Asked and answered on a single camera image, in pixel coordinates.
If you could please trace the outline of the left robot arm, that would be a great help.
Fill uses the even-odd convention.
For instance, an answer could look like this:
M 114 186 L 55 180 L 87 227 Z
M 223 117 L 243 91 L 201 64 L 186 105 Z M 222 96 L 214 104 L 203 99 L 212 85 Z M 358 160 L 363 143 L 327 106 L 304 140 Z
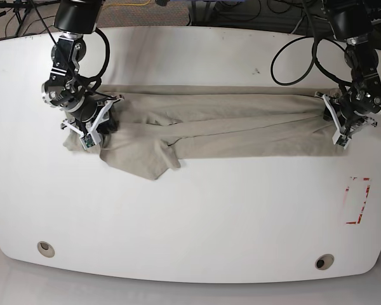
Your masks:
M 346 148 L 355 133 L 366 126 L 377 126 L 371 115 L 381 114 L 378 55 L 369 42 L 373 27 L 363 1 L 323 1 L 322 4 L 335 39 L 347 45 L 344 59 L 351 68 L 352 81 L 338 80 L 315 61 L 341 91 L 338 97 L 323 93 L 316 96 L 325 104 L 324 119 L 333 121 L 336 126 L 333 143 Z

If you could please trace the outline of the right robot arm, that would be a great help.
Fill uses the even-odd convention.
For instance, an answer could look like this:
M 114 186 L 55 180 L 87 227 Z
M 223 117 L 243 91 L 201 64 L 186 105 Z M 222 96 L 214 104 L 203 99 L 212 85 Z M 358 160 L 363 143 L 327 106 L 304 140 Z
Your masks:
M 51 50 L 49 79 L 42 85 L 44 102 L 70 116 L 61 127 L 76 133 L 83 149 L 100 145 L 105 135 L 117 130 L 113 110 L 122 100 L 98 91 L 110 60 L 109 40 L 97 28 L 103 5 L 103 1 L 61 1 L 54 23 L 61 35 Z M 79 74 L 79 63 L 86 55 L 83 37 L 92 33 L 104 42 L 105 59 L 100 71 L 87 78 Z

